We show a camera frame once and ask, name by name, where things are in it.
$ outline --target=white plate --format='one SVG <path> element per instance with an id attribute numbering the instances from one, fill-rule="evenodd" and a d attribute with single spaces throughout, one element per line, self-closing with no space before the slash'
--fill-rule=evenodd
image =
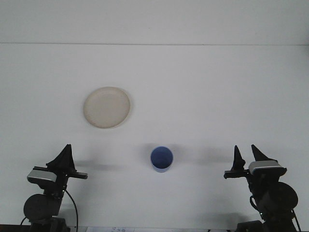
<path id="1" fill-rule="evenodd" d="M 103 87 L 92 92 L 84 104 L 84 116 L 95 127 L 111 128 L 125 120 L 130 111 L 127 94 L 116 87 Z"/>

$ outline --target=white wall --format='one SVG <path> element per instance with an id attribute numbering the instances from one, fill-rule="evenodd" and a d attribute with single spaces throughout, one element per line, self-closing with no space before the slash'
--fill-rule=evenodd
<path id="1" fill-rule="evenodd" d="M 26 199 L 41 192 L 27 182 L 27 174 L 34 165 L 44 166 L 71 143 L 76 169 L 89 173 L 88 180 L 71 178 L 68 186 L 77 202 L 81 225 L 234 228 L 239 221 L 259 219 L 259 215 L 249 204 L 246 180 L 224 180 L 223 173 L 231 167 L 235 144 L 247 165 L 253 161 L 250 145 L 256 144 L 288 168 L 282 181 L 298 193 L 295 210 L 302 229 L 309 229 L 309 46 L 14 44 L 211 44 L 211 39 L 205 40 L 200 34 L 190 40 L 190 27 L 173 30 L 173 18 L 182 18 L 183 11 L 192 16 L 186 17 L 190 20 L 196 14 L 187 11 L 188 7 L 199 9 L 207 2 L 213 4 L 212 8 L 200 7 L 198 15 L 204 17 L 205 9 L 213 9 L 211 18 L 215 20 L 220 5 L 212 1 L 177 2 L 170 1 L 166 6 L 160 1 L 136 1 L 129 6 L 127 1 L 92 1 L 87 5 L 66 1 L 61 6 L 35 1 L 0 3 L 0 25 L 4 29 L 0 30 L 0 39 L 9 42 L 0 45 L 0 223 L 20 222 Z M 308 30 L 304 28 L 295 39 L 284 35 L 300 29 L 299 25 L 308 25 L 308 16 L 301 13 L 308 2 L 229 2 L 229 8 L 222 8 L 222 22 L 234 27 L 239 22 L 243 33 L 220 32 L 225 39 L 213 37 L 219 43 L 274 44 L 278 33 L 283 36 L 279 44 L 306 43 Z M 140 15 L 128 21 L 131 16 L 117 15 L 113 7 L 99 14 L 92 4 L 139 13 L 148 7 L 147 15 L 156 17 L 165 9 L 166 20 L 149 34 L 143 25 L 133 24 L 143 22 Z M 266 14 L 262 4 L 273 14 Z M 178 6 L 175 15 L 167 11 L 173 5 Z M 242 40 L 240 34 L 246 34 L 248 21 L 230 22 L 228 13 L 231 9 L 239 15 L 249 6 L 257 8 L 252 10 L 258 14 L 256 18 L 265 20 L 253 19 L 263 36 Z M 279 13 L 276 7 L 291 11 Z M 58 9 L 85 14 L 63 14 L 61 18 Z M 275 12 L 299 23 L 296 27 L 276 27 L 277 31 L 267 37 L 267 18 Z M 87 22 L 86 16 L 89 21 L 105 22 L 102 18 L 106 14 L 107 22 L 123 18 L 131 27 L 126 33 L 107 27 L 113 36 L 100 39 L 101 32 L 95 27 L 80 24 Z M 155 22 L 147 21 L 154 26 Z M 54 36 L 51 32 L 46 35 L 50 30 L 44 25 L 49 25 Z M 138 36 L 142 31 L 145 37 Z M 181 34 L 187 35 L 185 40 L 177 40 Z M 125 89 L 132 102 L 128 119 L 114 129 L 95 128 L 83 116 L 87 95 L 102 86 Z M 149 163 L 150 152 L 157 145 L 170 147 L 175 156 L 172 168 L 164 174 L 156 173 Z M 68 197 L 60 215 L 68 224 L 75 223 Z"/>

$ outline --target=cup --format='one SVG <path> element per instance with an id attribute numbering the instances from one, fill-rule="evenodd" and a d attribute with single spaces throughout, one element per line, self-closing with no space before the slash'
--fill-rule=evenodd
<path id="1" fill-rule="evenodd" d="M 158 146 L 152 151 L 150 160 L 157 172 L 164 173 L 173 163 L 173 153 L 165 146 Z"/>

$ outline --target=black cable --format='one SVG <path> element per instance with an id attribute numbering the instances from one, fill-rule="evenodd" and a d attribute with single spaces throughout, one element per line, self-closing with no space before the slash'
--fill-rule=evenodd
<path id="1" fill-rule="evenodd" d="M 24 220 L 26 220 L 26 217 L 25 217 L 25 218 L 21 221 L 20 225 L 22 225 L 22 224 L 23 224 Z"/>
<path id="2" fill-rule="evenodd" d="M 75 204 L 75 201 L 73 200 L 73 198 L 71 197 L 71 195 L 69 194 L 69 192 L 67 190 L 64 190 L 67 195 L 71 198 L 73 204 L 74 204 L 74 207 L 75 207 L 75 212 L 76 212 L 76 232 L 78 232 L 78 213 L 77 213 L 77 207 L 76 207 L 76 204 Z"/>
<path id="3" fill-rule="evenodd" d="M 292 212 L 294 214 L 294 217 L 295 217 L 295 221 L 296 221 L 296 224 L 297 224 L 297 227 L 298 227 L 298 230 L 299 232 L 301 232 L 301 229 L 300 229 L 300 226 L 299 226 L 299 223 L 298 223 L 298 220 L 297 220 L 297 217 L 296 217 L 296 214 L 295 214 L 295 211 L 292 209 Z"/>
<path id="4" fill-rule="evenodd" d="M 250 204 L 251 204 L 251 206 L 252 206 L 255 210 L 259 211 L 258 208 L 257 208 L 257 206 L 253 203 L 253 199 L 254 199 L 254 196 L 252 195 L 252 196 L 250 197 Z"/>

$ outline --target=plate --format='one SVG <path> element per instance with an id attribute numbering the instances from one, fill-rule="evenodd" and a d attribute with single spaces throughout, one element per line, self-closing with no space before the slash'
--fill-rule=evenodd
<path id="1" fill-rule="evenodd" d="M 87 121 L 99 128 L 112 128 L 122 123 L 130 111 L 127 94 L 117 87 L 102 87 L 92 92 L 84 103 Z"/>

